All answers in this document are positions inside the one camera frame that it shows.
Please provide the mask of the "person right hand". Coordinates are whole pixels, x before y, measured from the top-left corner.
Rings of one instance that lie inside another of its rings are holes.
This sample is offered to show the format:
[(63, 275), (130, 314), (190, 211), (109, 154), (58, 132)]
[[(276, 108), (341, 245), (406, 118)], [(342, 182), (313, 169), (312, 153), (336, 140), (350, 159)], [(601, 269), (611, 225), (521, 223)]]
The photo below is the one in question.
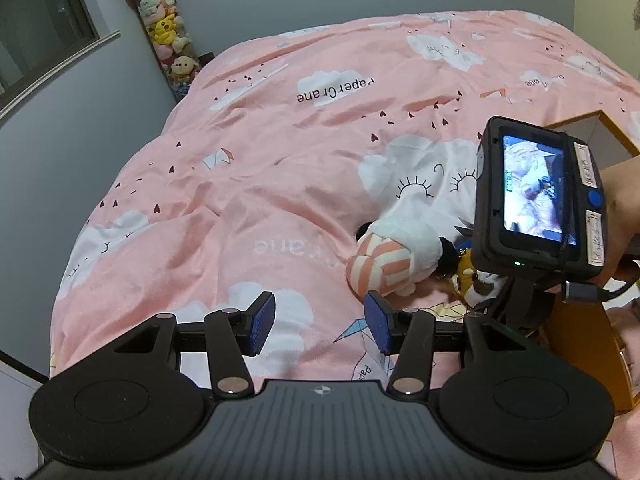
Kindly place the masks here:
[(639, 274), (639, 260), (625, 257), (631, 240), (639, 234), (639, 157), (601, 172), (606, 198), (606, 258), (594, 280), (604, 286), (610, 278), (629, 281)]

